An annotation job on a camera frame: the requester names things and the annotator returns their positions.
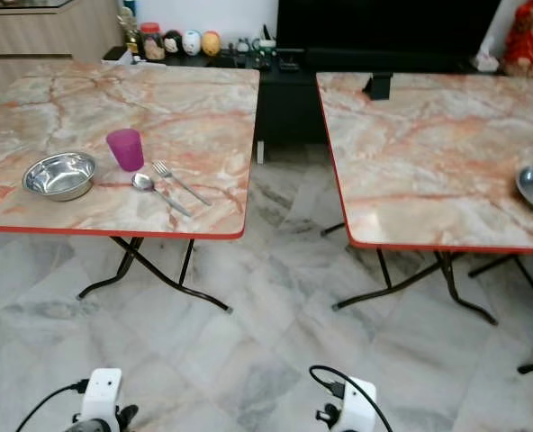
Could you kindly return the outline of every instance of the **red lid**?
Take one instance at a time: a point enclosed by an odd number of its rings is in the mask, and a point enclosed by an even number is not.
[[[160,33],[158,22],[144,22],[140,25],[140,31],[143,33]]]

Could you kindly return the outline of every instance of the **marble floor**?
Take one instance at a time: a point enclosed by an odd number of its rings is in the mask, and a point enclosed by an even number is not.
[[[175,292],[140,265],[79,302],[114,273],[121,250],[107,238],[0,234],[0,431],[15,430],[45,395],[121,367],[121,404],[133,429],[325,431],[314,411],[332,401],[309,376],[334,366],[374,383],[395,431],[533,431],[533,292],[513,263],[471,280],[487,256],[456,261],[464,298],[498,318],[492,327],[458,307],[436,273],[412,288],[334,312],[351,294],[382,287],[371,250],[346,234],[322,146],[271,149],[255,166],[244,237],[197,241],[187,285],[234,308]],[[143,252],[176,275],[186,242],[147,239]],[[393,279],[431,254],[387,252]],[[526,258],[533,274],[533,256]],[[26,430],[60,431],[80,408],[64,393]],[[384,430],[377,424],[377,431]]]

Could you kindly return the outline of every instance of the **white wall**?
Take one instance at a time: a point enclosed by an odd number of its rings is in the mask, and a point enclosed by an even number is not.
[[[258,37],[263,24],[276,35],[278,0],[137,0],[136,6],[139,23],[157,22],[163,32],[215,30],[225,47],[238,37]]]
[[[499,58],[504,52],[504,42],[509,34],[510,27],[515,19],[515,12],[517,7],[526,3],[528,0],[502,0],[494,19],[491,22],[489,31],[486,37],[494,37],[494,42],[491,46],[490,52],[495,57]]]

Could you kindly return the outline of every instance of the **black clip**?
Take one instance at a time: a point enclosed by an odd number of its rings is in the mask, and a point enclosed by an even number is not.
[[[391,95],[391,78],[393,72],[374,73],[363,88],[363,93],[370,97],[371,101],[385,101]]]

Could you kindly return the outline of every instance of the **plastic container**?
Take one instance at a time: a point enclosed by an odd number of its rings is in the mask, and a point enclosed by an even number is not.
[[[137,171],[144,166],[140,134],[134,129],[119,129],[106,136],[116,161],[125,171]]]
[[[160,36],[160,26],[158,22],[144,22],[140,25],[142,35],[142,46],[147,60],[163,60],[165,58],[165,48]]]

